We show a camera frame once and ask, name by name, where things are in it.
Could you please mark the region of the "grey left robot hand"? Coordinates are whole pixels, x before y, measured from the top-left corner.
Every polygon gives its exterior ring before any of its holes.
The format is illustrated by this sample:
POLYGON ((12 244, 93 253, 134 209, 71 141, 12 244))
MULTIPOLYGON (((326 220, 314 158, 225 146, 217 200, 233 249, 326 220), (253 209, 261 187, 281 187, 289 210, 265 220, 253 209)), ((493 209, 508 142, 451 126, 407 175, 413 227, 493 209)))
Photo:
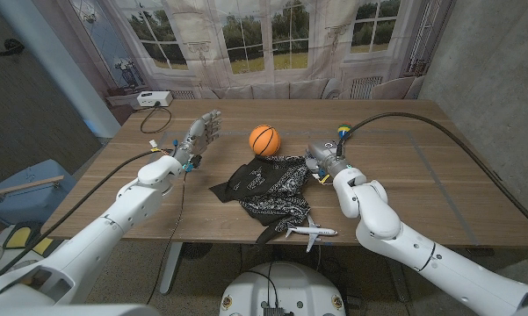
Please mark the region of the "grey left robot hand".
POLYGON ((178 145, 174 158, 185 164, 193 156, 203 154, 207 146, 219 137, 220 129, 220 111, 213 110, 204 114, 192 123, 184 140, 178 145))

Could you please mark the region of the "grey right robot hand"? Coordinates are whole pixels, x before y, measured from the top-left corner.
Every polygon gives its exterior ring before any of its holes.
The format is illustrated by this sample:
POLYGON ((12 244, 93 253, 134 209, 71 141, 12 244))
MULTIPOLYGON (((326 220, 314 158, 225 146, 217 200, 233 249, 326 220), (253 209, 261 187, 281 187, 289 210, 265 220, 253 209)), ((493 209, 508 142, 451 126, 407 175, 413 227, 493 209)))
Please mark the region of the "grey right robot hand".
POLYGON ((337 153, 337 144, 333 140, 318 140, 308 144, 305 155, 307 167, 320 176, 336 176, 349 163, 342 154, 337 153))

